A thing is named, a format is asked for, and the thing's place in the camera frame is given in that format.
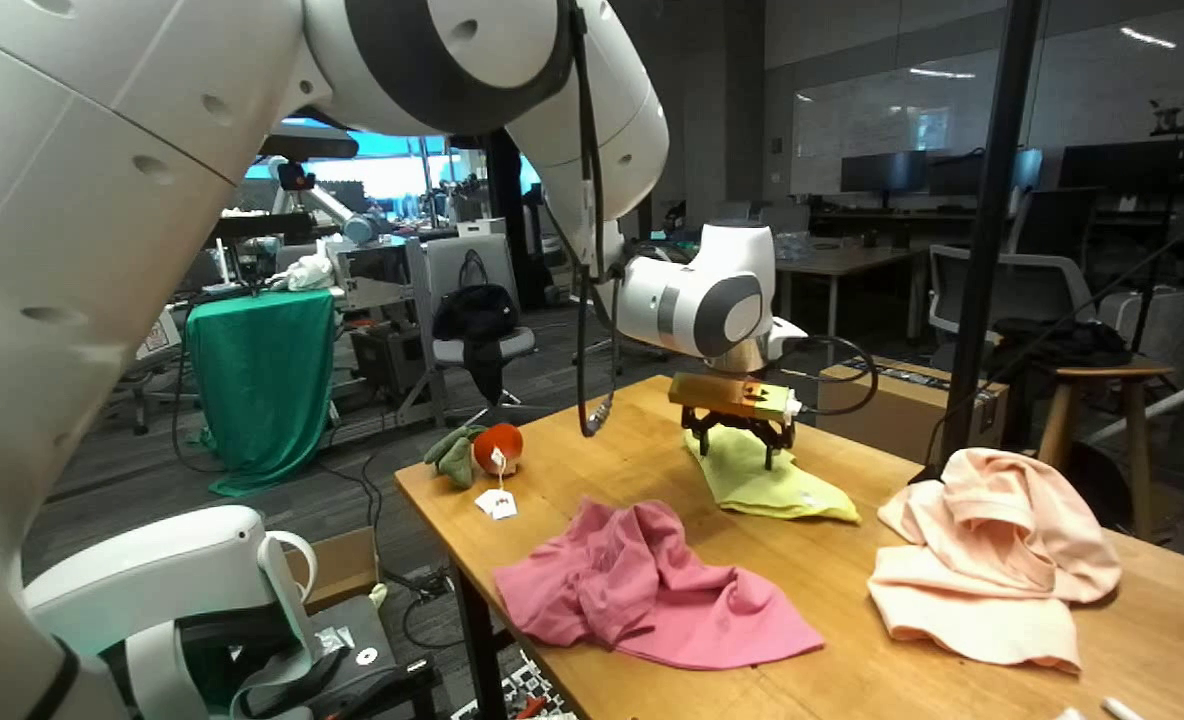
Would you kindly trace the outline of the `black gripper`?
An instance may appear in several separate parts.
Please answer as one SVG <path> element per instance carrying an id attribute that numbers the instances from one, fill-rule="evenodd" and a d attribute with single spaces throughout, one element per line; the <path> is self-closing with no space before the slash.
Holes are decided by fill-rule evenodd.
<path id="1" fill-rule="evenodd" d="M 690 374 L 669 383 L 669 399 L 681 409 L 681 430 L 699 455 L 709 455 L 712 423 L 756 423 L 756 436 L 765 441 L 765 470 L 794 443 L 799 399 L 783 383 Z"/>

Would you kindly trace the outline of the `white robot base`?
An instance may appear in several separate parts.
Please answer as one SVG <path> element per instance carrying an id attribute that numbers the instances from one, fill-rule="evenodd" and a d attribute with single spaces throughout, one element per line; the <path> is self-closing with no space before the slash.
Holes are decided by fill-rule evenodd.
<path id="1" fill-rule="evenodd" d="M 311 670 L 316 556 L 246 503 L 211 503 L 109 535 L 21 579 L 31 503 L 0 503 L 0 720 L 224 718 L 246 683 L 211 683 L 187 631 L 214 653 L 267 644 Z"/>

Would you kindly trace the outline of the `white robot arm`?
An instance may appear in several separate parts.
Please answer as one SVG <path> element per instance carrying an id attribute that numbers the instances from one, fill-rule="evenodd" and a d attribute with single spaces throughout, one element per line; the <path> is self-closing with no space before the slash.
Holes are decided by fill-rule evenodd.
<path id="1" fill-rule="evenodd" d="M 634 256 L 669 119 L 612 0 L 0 0 L 0 583 L 253 170 L 311 208 L 348 134 L 499 134 L 612 327 L 748 374 L 771 256 Z"/>

